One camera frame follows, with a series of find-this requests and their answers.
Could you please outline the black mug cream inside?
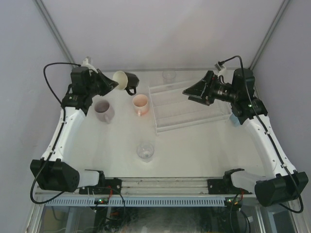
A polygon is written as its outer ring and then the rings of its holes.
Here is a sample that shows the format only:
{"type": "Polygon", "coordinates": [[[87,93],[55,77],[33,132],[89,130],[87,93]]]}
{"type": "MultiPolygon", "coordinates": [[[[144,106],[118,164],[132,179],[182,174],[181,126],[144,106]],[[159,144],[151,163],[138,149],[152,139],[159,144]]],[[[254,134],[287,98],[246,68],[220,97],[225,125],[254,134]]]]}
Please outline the black mug cream inside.
{"type": "Polygon", "coordinates": [[[112,80],[118,83],[115,87],[117,90],[125,90],[130,96],[137,93],[139,78],[135,74],[117,71],[114,73],[112,80]]]}

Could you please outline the pink ceramic mug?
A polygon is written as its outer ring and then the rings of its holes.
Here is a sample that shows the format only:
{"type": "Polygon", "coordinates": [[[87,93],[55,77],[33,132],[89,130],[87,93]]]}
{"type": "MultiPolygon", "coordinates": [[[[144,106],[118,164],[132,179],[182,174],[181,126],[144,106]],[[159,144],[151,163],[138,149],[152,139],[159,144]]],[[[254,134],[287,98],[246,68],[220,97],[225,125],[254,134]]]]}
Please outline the pink ceramic mug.
{"type": "Polygon", "coordinates": [[[137,116],[141,117],[149,112],[149,98],[146,95],[136,95],[132,103],[137,116]]]}

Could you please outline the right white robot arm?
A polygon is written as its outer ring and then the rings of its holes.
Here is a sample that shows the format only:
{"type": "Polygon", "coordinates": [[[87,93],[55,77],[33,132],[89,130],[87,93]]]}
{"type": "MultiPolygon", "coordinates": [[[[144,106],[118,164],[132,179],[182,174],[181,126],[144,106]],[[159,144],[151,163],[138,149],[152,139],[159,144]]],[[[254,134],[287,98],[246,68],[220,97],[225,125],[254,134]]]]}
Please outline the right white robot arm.
{"type": "Polygon", "coordinates": [[[250,69],[238,68],[231,83],[223,83],[213,71],[197,83],[183,90],[188,99],[206,106],[215,100],[228,102],[238,124],[250,134],[262,161],[265,176],[247,172],[243,168],[226,171],[233,187],[256,195],[259,203],[268,207],[301,200],[301,193],[309,182],[304,171],[297,171],[283,151],[272,129],[267,109],[254,95],[255,76],[250,69]]]}

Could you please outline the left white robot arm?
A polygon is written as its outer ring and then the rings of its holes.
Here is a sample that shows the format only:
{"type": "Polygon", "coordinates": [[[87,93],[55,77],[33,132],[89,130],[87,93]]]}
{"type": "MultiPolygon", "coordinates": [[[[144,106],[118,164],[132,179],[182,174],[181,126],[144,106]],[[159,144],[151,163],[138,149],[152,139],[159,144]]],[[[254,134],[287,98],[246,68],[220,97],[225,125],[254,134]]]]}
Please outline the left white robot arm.
{"type": "Polygon", "coordinates": [[[74,67],[70,74],[69,91],[61,101],[60,120],[51,142],[39,160],[32,160],[35,183],[43,190],[73,192],[84,186],[104,181],[97,170],[78,170],[70,165],[74,137],[86,118],[94,96],[105,96],[118,86],[100,70],[74,67]]]}

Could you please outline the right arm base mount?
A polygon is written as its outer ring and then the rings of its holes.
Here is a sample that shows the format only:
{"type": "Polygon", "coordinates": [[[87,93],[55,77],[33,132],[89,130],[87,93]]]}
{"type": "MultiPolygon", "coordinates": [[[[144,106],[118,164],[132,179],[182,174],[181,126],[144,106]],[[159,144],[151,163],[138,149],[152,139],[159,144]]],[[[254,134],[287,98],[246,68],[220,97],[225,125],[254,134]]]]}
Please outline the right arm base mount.
{"type": "Polygon", "coordinates": [[[238,171],[244,171],[242,168],[237,169],[231,169],[228,171],[225,171],[223,177],[221,178],[213,178],[213,179],[207,179],[207,187],[208,187],[208,193],[211,195],[220,195],[220,194],[252,194],[248,192],[245,189],[235,187],[232,183],[231,175],[234,172],[238,171]]]}

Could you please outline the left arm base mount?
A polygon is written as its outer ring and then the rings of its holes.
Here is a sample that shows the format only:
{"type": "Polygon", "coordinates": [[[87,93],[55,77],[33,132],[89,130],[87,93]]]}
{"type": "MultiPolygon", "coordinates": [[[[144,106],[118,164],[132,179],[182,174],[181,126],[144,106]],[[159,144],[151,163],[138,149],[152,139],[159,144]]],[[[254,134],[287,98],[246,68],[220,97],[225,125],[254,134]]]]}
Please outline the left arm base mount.
{"type": "Polygon", "coordinates": [[[121,192],[122,180],[119,178],[106,178],[103,171],[96,171],[99,174],[99,180],[95,186],[80,187],[80,195],[108,195],[114,194],[116,190],[121,192]]]}

